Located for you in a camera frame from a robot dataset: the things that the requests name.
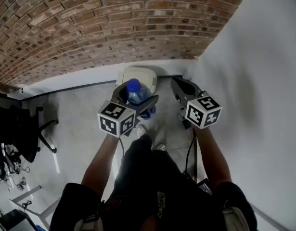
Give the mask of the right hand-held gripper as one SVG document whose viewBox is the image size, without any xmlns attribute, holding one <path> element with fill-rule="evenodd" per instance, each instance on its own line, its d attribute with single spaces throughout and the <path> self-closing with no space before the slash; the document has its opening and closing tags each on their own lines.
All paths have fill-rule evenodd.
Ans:
<svg viewBox="0 0 296 231">
<path fill-rule="evenodd" d="M 208 95 L 189 101 L 191 97 L 199 96 L 202 92 L 195 83 L 180 77 L 173 77 L 171 79 L 171 89 L 178 102 L 186 103 L 186 107 L 181 108 L 179 112 L 186 129 L 191 124 L 204 129 L 217 123 L 222 106 L 213 97 Z"/>
</svg>

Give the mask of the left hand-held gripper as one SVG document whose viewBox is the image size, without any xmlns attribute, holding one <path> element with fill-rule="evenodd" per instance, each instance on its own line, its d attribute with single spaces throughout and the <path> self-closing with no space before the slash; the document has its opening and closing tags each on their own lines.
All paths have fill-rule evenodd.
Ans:
<svg viewBox="0 0 296 231">
<path fill-rule="evenodd" d="M 135 112 L 133 109 L 117 104 L 128 102 L 127 83 L 122 83 L 113 91 L 111 101 L 105 101 L 98 111 L 99 129 L 117 138 L 122 135 L 129 136 L 135 127 L 136 117 L 155 106 L 158 99 L 158 95 L 153 95 L 136 104 Z"/>
</svg>

